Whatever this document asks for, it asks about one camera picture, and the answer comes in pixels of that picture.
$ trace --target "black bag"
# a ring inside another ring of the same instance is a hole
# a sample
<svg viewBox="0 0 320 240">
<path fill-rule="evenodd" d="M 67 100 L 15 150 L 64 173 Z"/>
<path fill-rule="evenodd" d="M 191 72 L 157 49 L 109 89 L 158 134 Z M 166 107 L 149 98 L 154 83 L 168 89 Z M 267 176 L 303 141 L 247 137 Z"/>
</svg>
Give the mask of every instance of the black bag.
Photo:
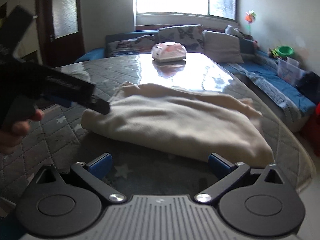
<svg viewBox="0 0 320 240">
<path fill-rule="evenodd" d="M 316 73 L 306 73 L 298 81 L 297 89 L 316 105 L 320 102 L 320 77 Z"/>
</svg>

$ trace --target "beige pillow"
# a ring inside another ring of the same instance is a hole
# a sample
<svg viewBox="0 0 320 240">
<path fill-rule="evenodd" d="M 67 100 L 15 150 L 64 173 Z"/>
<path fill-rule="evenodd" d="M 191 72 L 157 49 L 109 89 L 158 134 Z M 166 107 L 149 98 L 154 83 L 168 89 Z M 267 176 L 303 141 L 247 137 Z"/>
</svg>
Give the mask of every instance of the beige pillow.
<svg viewBox="0 0 320 240">
<path fill-rule="evenodd" d="M 239 38 L 218 32 L 204 31 L 204 54 L 215 62 L 243 63 Z"/>
</svg>

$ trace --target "window sill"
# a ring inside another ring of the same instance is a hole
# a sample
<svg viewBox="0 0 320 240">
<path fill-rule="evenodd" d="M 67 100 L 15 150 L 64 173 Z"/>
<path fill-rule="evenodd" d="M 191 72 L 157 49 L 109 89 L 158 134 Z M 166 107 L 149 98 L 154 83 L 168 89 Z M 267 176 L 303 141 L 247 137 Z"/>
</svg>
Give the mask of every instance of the window sill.
<svg viewBox="0 0 320 240">
<path fill-rule="evenodd" d="M 237 22 L 214 17 L 186 14 L 138 14 L 136 25 L 191 25 L 201 24 L 204 27 L 224 30 L 227 25 L 239 27 Z"/>
</svg>

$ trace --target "green bowl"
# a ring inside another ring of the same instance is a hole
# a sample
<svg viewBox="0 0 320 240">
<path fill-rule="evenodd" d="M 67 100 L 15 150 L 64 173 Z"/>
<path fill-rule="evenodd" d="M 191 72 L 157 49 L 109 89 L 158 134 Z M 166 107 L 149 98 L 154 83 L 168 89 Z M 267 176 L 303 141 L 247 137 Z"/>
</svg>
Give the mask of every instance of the green bowl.
<svg viewBox="0 0 320 240">
<path fill-rule="evenodd" d="M 277 49 L 277 52 L 281 57 L 290 57 L 294 54 L 293 48 L 289 46 L 281 46 Z"/>
</svg>

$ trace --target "gray ribbed plate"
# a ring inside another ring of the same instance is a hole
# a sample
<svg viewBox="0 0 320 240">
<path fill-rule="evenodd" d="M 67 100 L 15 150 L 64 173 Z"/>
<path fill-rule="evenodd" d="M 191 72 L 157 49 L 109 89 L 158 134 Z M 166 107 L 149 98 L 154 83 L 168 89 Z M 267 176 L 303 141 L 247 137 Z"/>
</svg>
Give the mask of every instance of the gray ribbed plate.
<svg viewBox="0 0 320 240">
<path fill-rule="evenodd" d="M 23 240 L 38 239 L 25 235 Z M 196 204 L 187 195 L 134 195 L 110 206 L 91 229 L 69 240 L 248 240 L 225 225 L 212 206 Z M 283 240 L 298 240 L 287 236 Z"/>
</svg>

